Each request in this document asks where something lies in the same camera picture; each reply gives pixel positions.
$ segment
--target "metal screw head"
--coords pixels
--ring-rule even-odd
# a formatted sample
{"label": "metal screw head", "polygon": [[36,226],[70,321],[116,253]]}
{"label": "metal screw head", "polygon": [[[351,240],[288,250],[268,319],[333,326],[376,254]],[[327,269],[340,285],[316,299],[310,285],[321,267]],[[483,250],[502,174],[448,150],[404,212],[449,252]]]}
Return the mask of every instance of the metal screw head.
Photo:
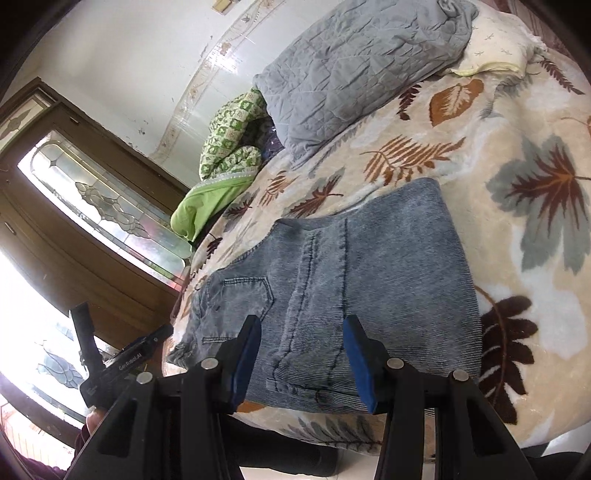
{"label": "metal screw head", "polygon": [[201,368],[204,370],[213,370],[219,365],[219,362],[215,358],[206,358],[203,362],[201,362]]}
{"label": "metal screw head", "polygon": [[136,378],[135,381],[140,385],[145,385],[146,383],[150,383],[154,376],[150,372],[141,372]]}
{"label": "metal screw head", "polygon": [[404,361],[400,360],[399,358],[390,358],[386,362],[386,365],[388,365],[388,367],[392,370],[400,370],[402,367],[404,367]]}
{"label": "metal screw head", "polygon": [[464,370],[454,370],[452,375],[458,382],[465,382],[470,378],[468,372],[464,372]]}

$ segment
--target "person's finger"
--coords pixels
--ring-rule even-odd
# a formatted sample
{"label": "person's finger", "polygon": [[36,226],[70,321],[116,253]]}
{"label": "person's finger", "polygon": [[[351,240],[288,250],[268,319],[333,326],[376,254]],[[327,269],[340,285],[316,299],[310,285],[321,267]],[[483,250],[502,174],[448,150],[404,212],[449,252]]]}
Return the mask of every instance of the person's finger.
{"label": "person's finger", "polygon": [[97,408],[95,411],[88,414],[86,417],[86,428],[88,429],[89,433],[92,434],[96,430],[96,428],[105,418],[105,415],[107,415],[107,412],[101,408]]}

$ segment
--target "floor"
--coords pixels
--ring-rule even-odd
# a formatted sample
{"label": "floor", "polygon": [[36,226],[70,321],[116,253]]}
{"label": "floor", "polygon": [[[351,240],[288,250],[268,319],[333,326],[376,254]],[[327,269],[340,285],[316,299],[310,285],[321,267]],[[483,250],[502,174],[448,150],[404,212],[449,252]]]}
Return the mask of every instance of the floor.
{"label": "floor", "polygon": [[[591,422],[552,440],[545,455],[557,452],[583,453],[589,443],[591,443]],[[343,452],[340,461],[341,473],[331,477],[330,480],[371,480],[374,478],[377,464],[377,457],[360,455],[355,452]],[[311,480],[314,478],[305,475],[286,475],[258,468],[243,468],[242,472],[245,480]],[[434,465],[424,465],[423,480],[431,480],[434,476]]]}

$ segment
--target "bed sheet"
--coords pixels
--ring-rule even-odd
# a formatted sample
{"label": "bed sheet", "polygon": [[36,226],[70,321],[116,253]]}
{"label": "bed sheet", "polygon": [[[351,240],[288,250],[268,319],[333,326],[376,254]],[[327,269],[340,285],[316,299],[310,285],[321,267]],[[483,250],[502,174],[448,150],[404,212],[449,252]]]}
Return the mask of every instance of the bed sheet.
{"label": "bed sheet", "polygon": [[[522,446],[591,420],[591,87],[574,62],[549,51],[532,59],[522,80],[506,73],[427,79],[304,167],[290,170],[290,160],[286,151],[277,155],[197,250],[165,351],[182,337],[193,292],[278,218],[331,215],[429,176],[440,182],[478,295],[481,390]],[[250,403],[236,415],[370,454],[379,452],[384,428],[380,416]],[[433,419],[426,423],[432,432]]]}

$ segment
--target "denim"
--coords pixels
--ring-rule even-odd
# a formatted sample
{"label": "denim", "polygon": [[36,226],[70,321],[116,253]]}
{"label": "denim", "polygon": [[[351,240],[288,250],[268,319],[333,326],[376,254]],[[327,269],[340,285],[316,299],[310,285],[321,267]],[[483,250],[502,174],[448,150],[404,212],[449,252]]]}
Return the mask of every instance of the denim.
{"label": "denim", "polygon": [[423,372],[480,371],[476,292],[439,184],[415,180],[356,210],[280,219],[196,292],[169,361],[190,368],[249,314],[262,341],[246,398],[309,412],[365,411],[343,349],[343,319]]}

